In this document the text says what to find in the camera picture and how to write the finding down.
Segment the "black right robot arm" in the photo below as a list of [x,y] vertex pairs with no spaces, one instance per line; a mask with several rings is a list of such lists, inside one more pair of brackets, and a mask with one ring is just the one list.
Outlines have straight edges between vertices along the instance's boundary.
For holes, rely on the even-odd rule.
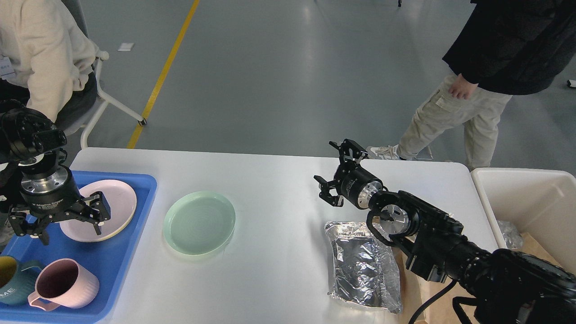
[[423,303],[417,317],[459,284],[470,297],[454,297],[452,307],[463,324],[470,319],[463,305],[474,306],[480,324],[573,324],[575,276],[531,254],[500,248],[488,252],[463,235],[463,224],[445,211],[405,191],[389,191],[362,168],[368,152],[355,141],[330,142],[339,152],[331,181],[319,175],[319,197],[334,207],[345,200],[367,210],[366,225],[384,245],[399,248],[406,269],[430,282],[452,279]]

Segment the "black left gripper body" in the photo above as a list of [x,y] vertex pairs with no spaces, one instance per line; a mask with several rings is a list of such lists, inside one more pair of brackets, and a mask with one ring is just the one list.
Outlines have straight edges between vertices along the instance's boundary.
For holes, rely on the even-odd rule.
[[41,170],[20,166],[20,193],[30,215],[37,219],[61,222],[77,215],[81,195],[72,172],[66,166]]

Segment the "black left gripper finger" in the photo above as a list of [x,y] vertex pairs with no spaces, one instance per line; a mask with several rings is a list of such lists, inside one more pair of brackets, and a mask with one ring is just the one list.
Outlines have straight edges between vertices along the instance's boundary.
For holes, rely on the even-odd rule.
[[18,237],[29,235],[38,238],[43,245],[49,245],[50,237],[45,230],[52,222],[52,215],[34,215],[29,209],[10,209],[8,220]]
[[111,208],[102,191],[95,191],[88,197],[80,196],[63,212],[56,213],[55,220],[59,224],[79,221],[92,224],[97,235],[102,234],[102,226],[111,219]]

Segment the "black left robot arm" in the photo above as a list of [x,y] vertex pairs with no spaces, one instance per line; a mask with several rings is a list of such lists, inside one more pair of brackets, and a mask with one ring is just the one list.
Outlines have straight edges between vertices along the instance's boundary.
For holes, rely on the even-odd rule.
[[29,235],[49,244],[52,223],[78,220],[95,234],[111,219],[105,195],[80,194],[70,169],[65,133],[43,113],[18,100],[1,102],[1,214],[16,236]]

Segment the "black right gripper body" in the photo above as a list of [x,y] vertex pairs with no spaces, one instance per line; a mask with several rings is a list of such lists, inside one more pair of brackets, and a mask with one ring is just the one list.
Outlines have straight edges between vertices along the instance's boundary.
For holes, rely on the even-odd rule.
[[338,168],[338,194],[358,209],[368,209],[369,201],[380,191],[382,181],[361,166],[353,170]]

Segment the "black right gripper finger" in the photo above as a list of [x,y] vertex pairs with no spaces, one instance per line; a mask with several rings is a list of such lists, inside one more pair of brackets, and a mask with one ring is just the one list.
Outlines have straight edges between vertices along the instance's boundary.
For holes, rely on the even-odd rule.
[[335,141],[329,141],[329,145],[338,150],[340,167],[344,170],[354,170],[360,166],[362,160],[369,158],[366,149],[360,146],[354,140],[345,138],[339,144]]
[[315,175],[314,179],[319,183],[319,197],[333,207],[342,207],[344,204],[344,197],[341,194],[332,195],[331,190],[336,189],[339,184],[338,179],[326,181],[320,175]]

